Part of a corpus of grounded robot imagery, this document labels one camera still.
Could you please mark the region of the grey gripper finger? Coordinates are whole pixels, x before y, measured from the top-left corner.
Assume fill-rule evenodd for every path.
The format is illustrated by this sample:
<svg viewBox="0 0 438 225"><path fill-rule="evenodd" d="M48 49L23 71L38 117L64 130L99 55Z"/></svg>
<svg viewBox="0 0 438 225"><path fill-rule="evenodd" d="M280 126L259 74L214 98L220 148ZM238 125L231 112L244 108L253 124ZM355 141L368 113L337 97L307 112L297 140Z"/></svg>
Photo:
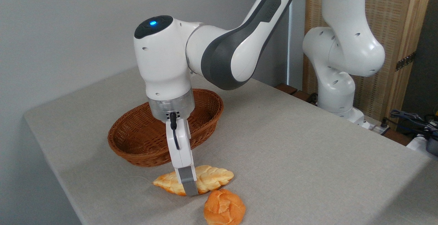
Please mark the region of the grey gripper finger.
<svg viewBox="0 0 438 225"><path fill-rule="evenodd" d="M196 185L195 167L190 165L184 168L175 168L178 181L182 184L184 192L187 196L199 195Z"/></svg>

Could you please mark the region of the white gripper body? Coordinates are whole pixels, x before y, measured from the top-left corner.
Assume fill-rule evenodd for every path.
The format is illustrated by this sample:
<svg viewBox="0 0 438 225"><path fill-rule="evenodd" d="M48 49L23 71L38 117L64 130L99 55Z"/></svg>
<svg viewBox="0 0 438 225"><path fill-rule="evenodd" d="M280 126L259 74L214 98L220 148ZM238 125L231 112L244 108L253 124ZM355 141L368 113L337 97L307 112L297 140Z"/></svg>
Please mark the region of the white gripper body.
<svg viewBox="0 0 438 225"><path fill-rule="evenodd" d="M186 119L176 120L176 139L179 150L176 148L173 130L170 127L170 121L166 122L166 138L168 142L169 154L174 168L184 168L193 165L193 156L190 146L190 130Z"/></svg>

